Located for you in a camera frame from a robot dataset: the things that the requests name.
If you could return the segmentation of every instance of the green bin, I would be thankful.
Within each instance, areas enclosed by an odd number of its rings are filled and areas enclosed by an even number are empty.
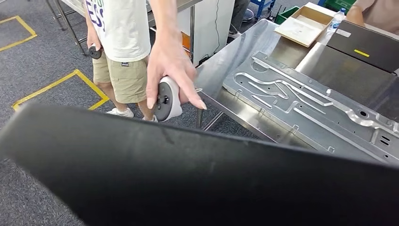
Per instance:
[[[348,13],[349,9],[352,7],[352,5],[356,2],[356,0],[327,0],[324,3],[324,7],[338,12],[341,8],[345,8],[346,13]]]
[[[276,20],[274,21],[276,24],[282,24],[288,17],[293,15],[296,11],[300,9],[298,6],[294,6],[290,8],[289,10],[286,10],[282,13],[279,13],[276,17]]]

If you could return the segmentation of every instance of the white sneaker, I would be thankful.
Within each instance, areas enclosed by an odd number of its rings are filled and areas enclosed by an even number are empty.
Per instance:
[[[114,115],[119,115],[123,117],[128,117],[128,118],[133,118],[135,114],[133,114],[132,110],[128,108],[126,111],[121,112],[117,108],[112,109],[112,111],[107,112],[107,114],[114,114]]]
[[[150,121],[153,121],[153,122],[158,122],[158,119],[157,119],[157,117],[154,115],[153,117],[152,117],[152,120],[150,120]]]

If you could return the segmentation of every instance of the hand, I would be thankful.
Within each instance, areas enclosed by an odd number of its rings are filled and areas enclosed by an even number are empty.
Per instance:
[[[154,46],[150,54],[147,69],[147,105],[152,109],[158,95],[158,84],[162,77],[171,77],[180,87],[180,102],[190,101],[199,109],[207,109],[193,84],[196,70],[184,52],[181,42],[181,33],[157,32]]]
[[[96,30],[94,29],[94,27],[88,27],[88,40],[87,40],[88,48],[90,48],[93,44],[96,45],[96,50],[101,49],[101,42],[100,39],[98,38]]]

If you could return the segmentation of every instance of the vr controller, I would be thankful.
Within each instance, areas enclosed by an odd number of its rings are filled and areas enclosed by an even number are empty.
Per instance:
[[[102,53],[101,49],[96,50],[95,44],[91,45],[91,47],[88,48],[88,54],[93,59],[96,59],[96,60],[99,59],[101,57],[101,53]]]
[[[180,106],[179,86],[169,76],[161,79],[158,86],[158,98],[155,104],[155,116],[158,121],[167,121],[183,113]]]

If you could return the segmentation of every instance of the hole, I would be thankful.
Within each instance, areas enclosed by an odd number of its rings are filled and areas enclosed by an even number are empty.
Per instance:
[[[383,139],[387,140],[387,141],[391,141],[389,138],[385,137],[385,136],[381,136]]]
[[[380,140],[380,142],[385,144],[385,145],[387,145],[387,146],[389,146],[389,144],[387,142],[385,142],[384,140]]]

